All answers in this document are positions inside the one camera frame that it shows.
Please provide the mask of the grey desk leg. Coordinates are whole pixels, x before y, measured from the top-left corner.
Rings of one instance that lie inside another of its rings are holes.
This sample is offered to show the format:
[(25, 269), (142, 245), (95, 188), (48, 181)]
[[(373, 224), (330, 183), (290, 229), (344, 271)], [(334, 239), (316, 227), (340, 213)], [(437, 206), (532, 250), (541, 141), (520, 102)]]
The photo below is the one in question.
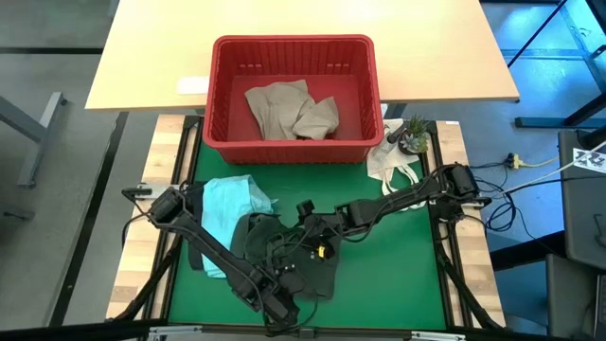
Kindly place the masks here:
[(26, 155), (17, 181), (18, 187), (33, 188), (35, 186), (36, 173), (43, 159), (51, 129), (58, 113), (66, 103), (67, 99), (62, 92), (54, 92), (49, 98), (41, 118), (36, 120), (0, 96), (0, 121), (35, 144), (35, 147)]

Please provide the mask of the red plastic laundry bin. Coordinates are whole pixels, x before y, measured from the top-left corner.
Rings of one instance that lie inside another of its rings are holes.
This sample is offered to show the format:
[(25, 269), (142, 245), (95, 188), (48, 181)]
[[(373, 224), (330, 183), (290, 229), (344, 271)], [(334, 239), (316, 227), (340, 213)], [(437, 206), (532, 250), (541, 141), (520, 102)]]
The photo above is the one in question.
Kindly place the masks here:
[[(333, 98), (335, 131), (322, 140), (267, 140), (246, 91), (304, 81)], [(222, 36), (214, 46), (203, 140), (231, 164), (358, 163), (383, 139), (374, 45), (365, 35)]]

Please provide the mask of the cream canvas tote bag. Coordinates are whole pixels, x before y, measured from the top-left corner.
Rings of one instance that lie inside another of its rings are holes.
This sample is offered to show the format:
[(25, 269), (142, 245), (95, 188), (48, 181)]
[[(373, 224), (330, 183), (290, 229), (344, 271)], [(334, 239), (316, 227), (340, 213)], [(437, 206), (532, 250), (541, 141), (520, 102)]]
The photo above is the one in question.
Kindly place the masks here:
[(396, 192), (397, 189), (392, 186), (395, 172), (404, 175), (411, 185), (419, 183), (419, 176), (410, 167), (412, 163), (419, 161), (418, 155), (401, 153), (398, 148), (391, 149), (386, 142), (386, 136), (397, 130), (402, 124), (406, 124), (406, 122), (402, 118), (384, 119), (383, 140), (377, 147), (372, 148), (366, 157), (367, 176), (381, 182), (383, 195)]

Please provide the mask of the black equipment cart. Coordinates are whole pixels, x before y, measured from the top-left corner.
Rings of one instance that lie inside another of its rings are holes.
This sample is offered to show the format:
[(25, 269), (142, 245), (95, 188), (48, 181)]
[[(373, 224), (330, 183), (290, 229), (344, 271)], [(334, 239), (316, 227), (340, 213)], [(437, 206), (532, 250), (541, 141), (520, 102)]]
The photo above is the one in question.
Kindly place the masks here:
[(561, 172), (565, 250), (570, 260), (606, 271), (606, 173), (585, 164)]

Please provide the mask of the clear spray bottle black cap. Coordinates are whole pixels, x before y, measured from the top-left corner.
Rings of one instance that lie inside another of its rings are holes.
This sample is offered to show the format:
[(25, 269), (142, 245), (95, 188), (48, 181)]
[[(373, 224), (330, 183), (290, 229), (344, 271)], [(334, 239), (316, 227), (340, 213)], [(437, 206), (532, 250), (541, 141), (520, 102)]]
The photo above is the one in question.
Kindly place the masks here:
[(386, 136), (386, 142), (391, 149), (398, 148), (401, 153), (411, 155), (412, 153), (408, 150), (407, 128), (406, 124), (402, 124), (397, 130)]

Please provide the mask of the white fiducial marker tag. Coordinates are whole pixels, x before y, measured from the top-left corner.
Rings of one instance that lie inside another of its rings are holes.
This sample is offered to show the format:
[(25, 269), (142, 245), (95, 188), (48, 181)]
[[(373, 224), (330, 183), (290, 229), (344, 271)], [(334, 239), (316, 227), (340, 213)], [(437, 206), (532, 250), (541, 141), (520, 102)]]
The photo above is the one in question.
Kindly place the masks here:
[(606, 153), (573, 149), (574, 166), (577, 168), (606, 174)]

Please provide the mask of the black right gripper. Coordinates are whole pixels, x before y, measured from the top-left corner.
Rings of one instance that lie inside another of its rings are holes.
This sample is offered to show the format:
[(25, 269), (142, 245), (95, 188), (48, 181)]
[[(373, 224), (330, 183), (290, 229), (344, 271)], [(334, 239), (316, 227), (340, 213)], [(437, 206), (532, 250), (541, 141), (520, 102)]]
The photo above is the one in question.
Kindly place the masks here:
[(304, 232), (297, 246), (309, 251), (319, 260), (330, 260), (336, 256), (334, 237), (340, 235), (339, 227), (342, 217), (339, 213), (313, 213), (298, 223)]

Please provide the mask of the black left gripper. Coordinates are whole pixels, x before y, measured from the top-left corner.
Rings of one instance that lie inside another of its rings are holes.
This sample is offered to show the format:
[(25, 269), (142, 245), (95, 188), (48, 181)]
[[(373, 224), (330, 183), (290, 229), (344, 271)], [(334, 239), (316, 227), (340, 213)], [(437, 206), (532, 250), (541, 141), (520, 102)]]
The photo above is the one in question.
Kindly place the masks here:
[(284, 306), (294, 307), (295, 297), (305, 291), (307, 280), (294, 265), (280, 267), (286, 245), (284, 242), (266, 245), (265, 267), (275, 283), (274, 296)]

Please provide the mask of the yellow power plug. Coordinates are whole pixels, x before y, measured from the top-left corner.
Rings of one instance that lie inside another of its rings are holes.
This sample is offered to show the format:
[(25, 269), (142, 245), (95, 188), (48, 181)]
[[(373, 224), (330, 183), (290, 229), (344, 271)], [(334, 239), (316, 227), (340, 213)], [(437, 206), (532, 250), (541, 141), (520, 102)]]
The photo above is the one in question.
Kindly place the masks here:
[(556, 157), (541, 161), (539, 163), (527, 163), (517, 153), (509, 153), (505, 159), (505, 165), (513, 170), (520, 168), (539, 168), (548, 165), (556, 160)]

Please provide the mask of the dark green garment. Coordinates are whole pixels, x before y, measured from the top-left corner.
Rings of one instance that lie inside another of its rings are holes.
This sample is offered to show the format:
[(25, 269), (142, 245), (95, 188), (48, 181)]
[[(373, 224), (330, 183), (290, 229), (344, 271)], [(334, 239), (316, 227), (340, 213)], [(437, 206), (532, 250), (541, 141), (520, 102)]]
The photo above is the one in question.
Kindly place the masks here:
[(341, 240), (334, 237), (337, 254), (330, 260), (319, 260), (309, 251), (297, 246), (304, 232), (303, 227), (288, 227), (276, 215), (253, 213), (242, 216), (236, 226), (230, 251), (238, 258), (248, 260), (269, 273), (265, 267), (266, 245), (284, 242), (286, 253), (280, 267), (294, 265), (306, 278), (305, 291), (297, 296), (319, 296), (328, 300), (333, 297)]

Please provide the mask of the dark desk foot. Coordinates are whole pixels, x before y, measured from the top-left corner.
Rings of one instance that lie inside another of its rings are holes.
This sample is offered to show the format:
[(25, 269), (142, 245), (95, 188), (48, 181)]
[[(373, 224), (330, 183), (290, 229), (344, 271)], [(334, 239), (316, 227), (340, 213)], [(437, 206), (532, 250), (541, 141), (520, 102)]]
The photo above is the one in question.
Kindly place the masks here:
[(600, 112), (606, 111), (606, 81), (598, 81), (595, 90), (591, 90), (588, 95), (583, 95), (580, 90), (570, 88), (564, 94), (568, 97), (580, 95), (587, 99), (575, 111), (559, 117), (516, 117), (513, 119), (515, 128), (523, 129), (597, 129), (606, 126), (606, 117), (596, 117)]

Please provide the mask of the light wooden side board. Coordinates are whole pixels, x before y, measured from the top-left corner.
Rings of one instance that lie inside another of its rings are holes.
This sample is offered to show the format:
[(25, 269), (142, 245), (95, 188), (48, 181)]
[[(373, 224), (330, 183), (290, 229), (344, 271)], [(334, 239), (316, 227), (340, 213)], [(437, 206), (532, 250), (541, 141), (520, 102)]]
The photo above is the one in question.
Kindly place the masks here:
[[(148, 209), (169, 186), (177, 187), (189, 176), (200, 119), (161, 115), (158, 117), (139, 188), (151, 193), (137, 198)], [(133, 210), (134, 220), (126, 230), (123, 250), (108, 303), (106, 316), (116, 317), (143, 289), (152, 271), (168, 254), (174, 237), (156, 229)]]
[[(427, 152), (429, 167), (434, 169), (438, 162), (467, 164), (468, 156), (459, 123), (438, 121), (436, 126), (439, 145), (430, 147)], [(438, 226), (443, 237), (451, 237), (443, 242), (445, 253), (450, 255), (453, 247), (458, 250), (458, 256), (451, 257), (451, 262), (459, 267), (462, 277), (480, 305), (496, 323), (504, 327), (506, 321), (492, 269), (486, 233), (479, 222), (480, 210), (465, 207), (463, 211), (467, 217), (456, 224), (455, 231), (449, 232), (445, 224)]]

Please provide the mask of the white paper label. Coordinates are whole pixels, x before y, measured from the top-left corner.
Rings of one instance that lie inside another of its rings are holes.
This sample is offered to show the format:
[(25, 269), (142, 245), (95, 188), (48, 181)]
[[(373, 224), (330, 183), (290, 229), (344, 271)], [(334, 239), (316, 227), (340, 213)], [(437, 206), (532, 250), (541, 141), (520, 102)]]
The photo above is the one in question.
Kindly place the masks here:
[(208, 92), (209, 77), (183, 77), (177, 81), (177, 93), (180, 95), (201, 95)]

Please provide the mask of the teal shorts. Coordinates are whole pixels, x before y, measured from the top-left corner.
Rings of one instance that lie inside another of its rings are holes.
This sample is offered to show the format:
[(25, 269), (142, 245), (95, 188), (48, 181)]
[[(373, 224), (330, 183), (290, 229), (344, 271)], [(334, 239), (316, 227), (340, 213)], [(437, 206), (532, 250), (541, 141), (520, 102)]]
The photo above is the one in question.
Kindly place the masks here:
[(273, 213), (272, 204), (250, 174), (213, 178), (204, 185), (201, 227), (230, 249), (239, 219), (251, 213)]

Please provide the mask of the dark grey shorts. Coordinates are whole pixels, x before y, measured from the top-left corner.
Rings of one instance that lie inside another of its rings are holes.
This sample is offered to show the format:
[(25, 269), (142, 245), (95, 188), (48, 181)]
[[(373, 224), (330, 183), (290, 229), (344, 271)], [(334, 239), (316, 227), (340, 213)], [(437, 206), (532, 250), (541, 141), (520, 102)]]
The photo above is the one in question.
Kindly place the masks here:
[[(187, 198), (190, 201), (191, 211), (198, 223), (202, 220), (203, 195), (205, 182), (194, 182), (187, 188)], [(194, 271), (203, 272), (203, 255), (193, 246), (188, 247), (187, 258), (190, 267)]]

